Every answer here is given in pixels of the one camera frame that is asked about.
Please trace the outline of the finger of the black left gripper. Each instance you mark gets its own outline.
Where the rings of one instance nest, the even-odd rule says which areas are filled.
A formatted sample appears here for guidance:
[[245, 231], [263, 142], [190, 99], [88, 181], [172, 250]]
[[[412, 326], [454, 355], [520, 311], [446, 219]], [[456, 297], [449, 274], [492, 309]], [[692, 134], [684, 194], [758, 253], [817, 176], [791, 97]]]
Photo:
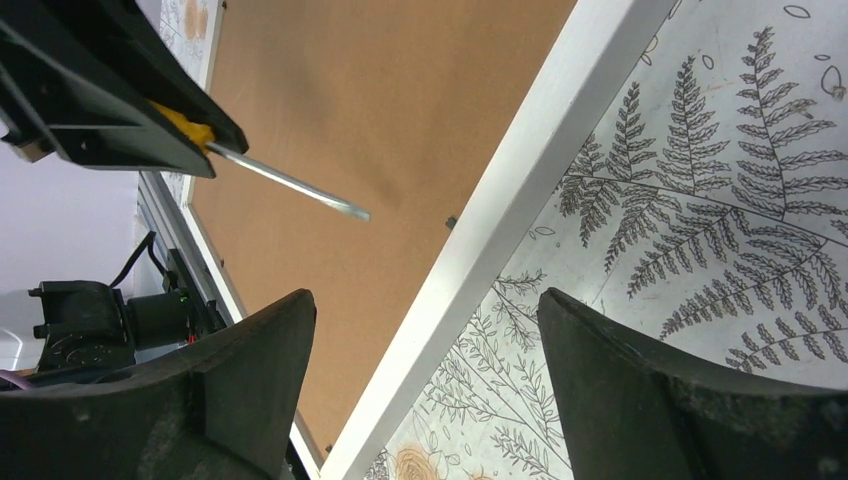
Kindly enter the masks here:
[[3, 143], [32, 160], [212, 178], [201, 152], [147, 99], [54, 19], [1, 22]]
[[188, 75], [135, 1], [45, 1], [72, 36], [162, 114], [187, 141], [235, 153], [243, 130]]

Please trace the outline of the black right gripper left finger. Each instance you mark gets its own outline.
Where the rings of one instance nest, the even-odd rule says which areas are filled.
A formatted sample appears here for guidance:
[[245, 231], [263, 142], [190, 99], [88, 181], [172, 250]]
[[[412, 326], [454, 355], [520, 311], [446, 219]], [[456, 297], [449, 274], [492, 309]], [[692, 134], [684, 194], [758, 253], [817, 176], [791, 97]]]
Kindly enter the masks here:
[[316, 323], [296, 290], [92, 383], [1, 396], [5, 479], [279, 479]]

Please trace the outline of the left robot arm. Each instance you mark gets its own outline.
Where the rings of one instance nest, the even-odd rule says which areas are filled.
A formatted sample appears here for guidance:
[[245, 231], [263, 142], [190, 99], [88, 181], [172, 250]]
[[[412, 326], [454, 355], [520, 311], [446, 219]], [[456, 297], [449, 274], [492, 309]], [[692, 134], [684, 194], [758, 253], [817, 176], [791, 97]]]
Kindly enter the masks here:
[[[185, 72], [134, 1], [1, 5], [3, 142], [93, 170], [211, 178], [211, 144], [248, 148], [241, 128]], [[38, 373], [130, 366], [139, 350], [194, 340], [222, 321], [175, 272], [162, 294], [124, 299], [116, 282], [44, 281]]]

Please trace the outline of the yellow handled screwdriver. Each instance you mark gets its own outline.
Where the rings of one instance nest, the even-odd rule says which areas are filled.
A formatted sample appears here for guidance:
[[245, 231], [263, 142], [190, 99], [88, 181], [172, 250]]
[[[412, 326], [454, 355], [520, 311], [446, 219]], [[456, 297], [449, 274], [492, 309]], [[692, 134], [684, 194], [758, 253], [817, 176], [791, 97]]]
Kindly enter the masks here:
[[204, 154], [214, 153], [232, 163], [265, 178], [273, 180], [287, 188], [312, 198], [320, 203], [346, 215], [369, 221], [371, 215], [359, 206], [332, 195], [297, 178], [287, 175], [245, 154], [238, 153], [216, 142], [215, 134], [209, 125], [190, 121], [184, 114], [150, 100], [153, 107], [168, 119], [188, 140], [200, 148]]

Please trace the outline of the white picture frame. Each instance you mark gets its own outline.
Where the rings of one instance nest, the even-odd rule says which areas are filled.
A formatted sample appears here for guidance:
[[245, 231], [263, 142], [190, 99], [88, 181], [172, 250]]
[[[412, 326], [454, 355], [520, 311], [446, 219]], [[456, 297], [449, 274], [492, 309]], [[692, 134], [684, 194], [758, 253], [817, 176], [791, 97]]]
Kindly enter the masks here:
[[162, 236], [225, 316], [318, 308], [292, 429], [310, 479], [359, 479], [636, 65], [668, 1], [211, 1], [202, 85], [252, 156], [362, 221], [221, 158], [145, 175]]

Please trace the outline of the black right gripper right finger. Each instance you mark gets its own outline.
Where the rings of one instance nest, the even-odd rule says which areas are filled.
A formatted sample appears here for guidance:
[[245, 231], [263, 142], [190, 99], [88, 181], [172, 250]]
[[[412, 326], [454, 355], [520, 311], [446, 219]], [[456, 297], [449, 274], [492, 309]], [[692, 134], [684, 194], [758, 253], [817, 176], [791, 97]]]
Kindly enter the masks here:
[[538, 325], [578, 479], [843, 479], [847, 395], [701, 359], [557, 290]]

